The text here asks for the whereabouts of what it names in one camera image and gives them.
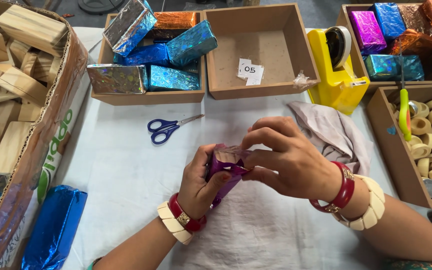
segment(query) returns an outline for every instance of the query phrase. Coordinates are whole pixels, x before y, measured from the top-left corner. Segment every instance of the purple foil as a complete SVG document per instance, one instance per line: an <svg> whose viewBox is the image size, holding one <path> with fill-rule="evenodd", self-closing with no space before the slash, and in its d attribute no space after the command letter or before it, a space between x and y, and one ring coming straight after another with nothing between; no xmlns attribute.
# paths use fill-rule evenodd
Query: purple foil
<svg viewBox="0 0 432 270"><path fill-rule="evenodd" d="M216 158L216 151L225 152L230 154L236 154L240 159L236 163L222 162ZM227 171L231 173L231 179L218 191L216 197L213 200L213 208L221 203L223 199L233 187L242 179L243 175L249 172L248 169L244 169L244 163L241 158L247 157L251 153L250 150L242 150L239 146L226 146L225 144L216 144L213 151L213 156L208 164L208 170L206 174L206 182L217 172Z"/></svg>
<svg viewBox="0 0 432 270"><path fill-rule="evenodd" d="M349 18L362 54L377 54L386 48L385 37L374 12L352 11Z"/></svg>

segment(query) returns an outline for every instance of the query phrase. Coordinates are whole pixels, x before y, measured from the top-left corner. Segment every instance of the cardboard box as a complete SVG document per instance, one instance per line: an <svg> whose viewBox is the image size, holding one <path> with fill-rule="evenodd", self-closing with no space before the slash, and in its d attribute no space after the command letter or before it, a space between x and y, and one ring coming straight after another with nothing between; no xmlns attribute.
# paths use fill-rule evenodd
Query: cardboard box
<svg viewBox="0 0 432 270"><path fill-rule="evenodd" d="M343 26L346 27L349 32L351 33L351 61L353 63L353 71L356 74L358 78L361 77L368 77L368 71L366 70L366 66L363 62L363 57L361 56L361 51L358 46L358 41L356 40L356 36L354 35L353 27L350 22L350 18L348 17L348 14L353 11L367 11L369 7L371 7L371 4L347 4L342 5L341 10L339 11L339 16L336 20L336 26ZM390 87L390 86L399 86L401 82L370 82L368 90L366 90L366 94L373 94L375 93L376 89L380 87ZM432 85L432 81L416 81L416 82L405 82L407 86L411 85Z"/></svg>
<svg viewBox="0 0 432 270"><path fill-rule="evenodd" d="M216 100L301 93L293 80L301 70L321 82L296 3L203 10L218 47L207 54L209 92ZM262 65L260 85L237 77L239 59Z"/></svg>
<svg viewBox="0 0 432 270"><path fill-rule="evenodd" d="M196 20L200 22L203 14L200 11L196 12ZM106 19L106 28L110 25L111 19L118 14L108 14ZM145 45L153 44L152 40L144 39ZM103 39L101 44L101 52L99 53L98 64L113 64L114 52L111 45ZM125 105L153 105L153 104L174 104L174 103L195 103L201 102L206 92L206 61L205 57L199 60L199 90L192 91L169 91L169 92L146 92L146 94L95 94L91 91L91 97L109 103L114 106Z"/></svg>
<svg viewBox="0 0 432 270"><path fill-rule="evenodd" d="M432 199L424 186L411 151L393 115L387 97L400 88L380 87L366 108L374 137L389 170L399 199L415 205L432 208ZM418 102L432 100L432 85L406 86L409 99ZM396 134L388 132L395 127Z"/></svg>
<svg viewBox="0 0 432 270"><path fill-rule="evenodd" d="M0 15L13 3L0 1ZM69 141L89 87L88 52L69 23L54 12L20 5L68 27L62 62L39 118L31 124L16 167L0 198L0 269L20 269L40 201Z"/></svg>

